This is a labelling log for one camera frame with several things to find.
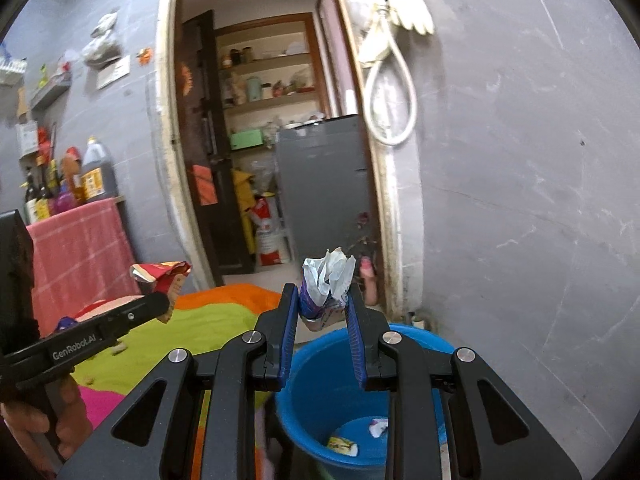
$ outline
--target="silver pivot bolt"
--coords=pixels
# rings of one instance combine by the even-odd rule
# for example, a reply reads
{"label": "silver pivot bolt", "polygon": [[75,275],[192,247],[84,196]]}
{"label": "silver pivot bolt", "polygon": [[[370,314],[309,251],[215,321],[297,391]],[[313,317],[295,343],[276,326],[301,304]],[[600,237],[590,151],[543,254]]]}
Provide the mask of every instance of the silver pivot bolt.
{"label": "silver pivot bolt", "polygon": [[471,348],[458,348],[456,356],[462,362],[470,363],[476,358],[476,353]]}
{"label": "silver pivot bolt", "polygon": [[184,348],[176,348],[169,352],[169,361],[172,363],[181,363],[187,358],[187,351]]}
{"label": "silver pivot bolt", "polygon": [[262,334],[257,330],[248,330],[242,334],[242,341],[245,343],[257,343],[260,339],[262,339]]}
{"label": "silver pivot bolt", "polygon": [[402,336],[398,332],[393,332],[392,330],[389,332],[385,332],[382,335],[382,341],[389,345],[397,345],[402,341]]}

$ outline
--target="blue bucket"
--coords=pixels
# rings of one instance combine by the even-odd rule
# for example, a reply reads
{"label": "blue bucket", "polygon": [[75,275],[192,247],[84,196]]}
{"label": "blue bucket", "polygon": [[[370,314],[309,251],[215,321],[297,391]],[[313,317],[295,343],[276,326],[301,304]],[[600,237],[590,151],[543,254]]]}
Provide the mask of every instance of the blue bucket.
{"label": "blue bucket", "polygon": [[[452,353],[453,346],[426,330],[391,325],[424,348]],[[440,443],[446,442],[440,396],[434,395]],[[330,332],[293,356],[287,386],[276,394],[278,416],[293,443],[311,455],[335,480],[383,480],[386,434],[373,438],[372,418],[388,416],[387,392],[364,392],[353,373],[346,329]],[[329,437],[358,444],[358,455],[346,456],[326,447]]]}

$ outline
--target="pink fabric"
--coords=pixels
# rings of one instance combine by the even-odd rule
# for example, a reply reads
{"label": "pink fabric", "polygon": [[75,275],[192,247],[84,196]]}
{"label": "pink fabric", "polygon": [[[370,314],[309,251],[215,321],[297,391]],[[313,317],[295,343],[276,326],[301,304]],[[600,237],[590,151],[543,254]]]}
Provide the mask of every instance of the pink fabric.
{"label": "pink fabric", "polygon": [[129,275],[133,254],[113,198],[27,229],[33,239],[33,315],[41,336],[95,301],[140,294]]}
{"label": "pink fabric", "polygon": [[78,386],[78,388],[86,405],[86,416],[94,430],[124,399],[124,395],[114,392],[97,392],[84,386]]}

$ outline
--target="large plastic jug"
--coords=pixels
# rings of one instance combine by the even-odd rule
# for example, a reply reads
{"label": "large plastic jug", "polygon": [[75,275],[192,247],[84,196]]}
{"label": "large plastic jug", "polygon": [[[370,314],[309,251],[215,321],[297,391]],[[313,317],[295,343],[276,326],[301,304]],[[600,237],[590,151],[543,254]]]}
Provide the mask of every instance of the large plastic jug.
{"label": "large plastic jug", "polygon": [[118,196],[111,155],[95,137],[86,144],[80,175],[87,203]]}

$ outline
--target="triangular cutout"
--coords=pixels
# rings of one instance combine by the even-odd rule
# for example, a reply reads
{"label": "triangular cutout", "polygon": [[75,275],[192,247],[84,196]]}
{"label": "triangular cutout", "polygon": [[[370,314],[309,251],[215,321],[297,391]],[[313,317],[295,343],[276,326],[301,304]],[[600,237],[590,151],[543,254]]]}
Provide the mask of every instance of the triangular cutout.
{"label": "triangular cutout", "polygon": [[113,428],[113,436],[144,447],[149,443],[166,381],[156,381]]}
{"label": "triangular cutout", "polygon": [[529,435],[529,428],[488,381],[478,381],[484,410],[489,419],[491,436],[501,446]]}

